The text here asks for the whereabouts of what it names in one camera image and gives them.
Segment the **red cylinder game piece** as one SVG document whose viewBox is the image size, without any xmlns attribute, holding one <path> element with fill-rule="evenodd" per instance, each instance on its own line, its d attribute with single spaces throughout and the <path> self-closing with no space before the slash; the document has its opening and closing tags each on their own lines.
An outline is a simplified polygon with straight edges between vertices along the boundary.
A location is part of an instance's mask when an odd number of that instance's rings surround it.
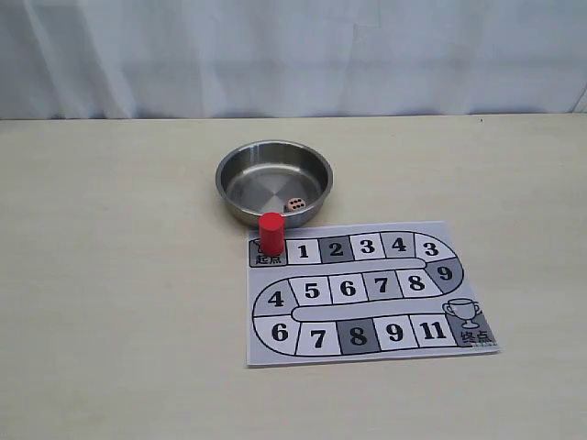
<svg viewBox="0 0 587 440">
<path fill-rule="evenodd" d="M 279 213 L 266 213 L 260 217 L 258 225 L 260 251 L 270 257 L 281 255 L 284 250 L 284 217 Z"/>
</svg>

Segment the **stainless steel round bowl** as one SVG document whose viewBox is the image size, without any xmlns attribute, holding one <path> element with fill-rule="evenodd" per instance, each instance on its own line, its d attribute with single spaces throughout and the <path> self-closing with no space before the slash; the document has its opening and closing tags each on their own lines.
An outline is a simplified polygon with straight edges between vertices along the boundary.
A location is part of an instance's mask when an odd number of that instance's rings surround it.
<svg viewBox="0 0 587 440">
<path fill-rule="evenodd" d="M 297 228 L 317 215 L 334 183 L 327 159 L 304 144 L 266 139 L 230 151 L 216 168 L 216 188 L 225 207 L 241 224 L 257 228 L 263 214 L 284 216 Z M 285 213 L 285 203 L 303 198 L 306 208 Z"/>
</svg>

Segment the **white fabric backdrop curtain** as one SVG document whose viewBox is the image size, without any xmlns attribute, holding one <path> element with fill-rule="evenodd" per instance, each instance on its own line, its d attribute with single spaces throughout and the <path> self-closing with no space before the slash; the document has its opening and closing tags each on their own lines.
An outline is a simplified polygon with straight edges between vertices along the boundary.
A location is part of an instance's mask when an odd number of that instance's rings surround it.
<svg viewBox="0 0 587 440">
<path fill-rule="evenodd" d="M 4 1 L 4 119 L 568 113 L 583 1 Z"/>
</svg>

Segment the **printed paper game board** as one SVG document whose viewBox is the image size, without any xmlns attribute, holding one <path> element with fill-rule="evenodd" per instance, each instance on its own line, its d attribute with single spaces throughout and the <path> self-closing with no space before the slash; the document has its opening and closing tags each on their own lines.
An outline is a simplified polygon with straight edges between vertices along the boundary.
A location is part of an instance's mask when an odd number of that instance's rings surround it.
<svg viewBox="0 0 587 440">
<path fill-rule="evenodd" d="M 442 221 L 250 232 L 247 281 L 251 367 L 499 351 Z"/>
</svg>

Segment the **wooden die black pips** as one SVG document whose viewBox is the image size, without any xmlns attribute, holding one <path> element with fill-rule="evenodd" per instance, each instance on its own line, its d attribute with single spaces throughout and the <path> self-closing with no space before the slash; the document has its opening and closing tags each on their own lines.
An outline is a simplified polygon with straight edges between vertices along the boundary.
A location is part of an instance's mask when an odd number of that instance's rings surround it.
<svg viewBox="0 0 587 440">
<path fill-rule="evenodd" d="M 289 199 L 284 205 L 285 213 L 293 213 L 306 208 L 306 202 L 303 198 L 294 197 Z"/>
</svg>

